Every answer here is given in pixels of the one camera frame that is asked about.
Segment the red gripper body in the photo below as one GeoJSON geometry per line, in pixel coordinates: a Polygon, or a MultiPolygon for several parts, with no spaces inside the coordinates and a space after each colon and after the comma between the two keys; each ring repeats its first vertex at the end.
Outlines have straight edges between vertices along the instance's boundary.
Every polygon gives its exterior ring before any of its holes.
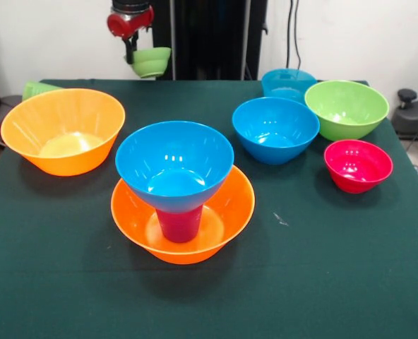
{"type": "Polygon", "coordinates": [[[148,29],[154,20],[151,5],[112,5],[107,27],[115,37],[128,39],[140,29],[148,29]]]}

